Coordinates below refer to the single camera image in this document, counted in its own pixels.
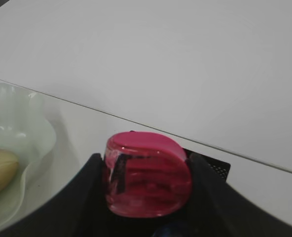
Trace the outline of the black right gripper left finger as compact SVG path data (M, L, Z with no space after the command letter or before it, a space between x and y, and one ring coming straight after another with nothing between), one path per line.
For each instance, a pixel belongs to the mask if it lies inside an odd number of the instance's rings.
M108 237L103 167L101 155L93 154L57 195L0 237Z

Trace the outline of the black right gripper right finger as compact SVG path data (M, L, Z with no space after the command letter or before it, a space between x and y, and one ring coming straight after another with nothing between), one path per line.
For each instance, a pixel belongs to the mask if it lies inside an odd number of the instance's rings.
M192 194L186 213L195 237L292 237L292 226L270 215L224 181L198 153L189 157Z

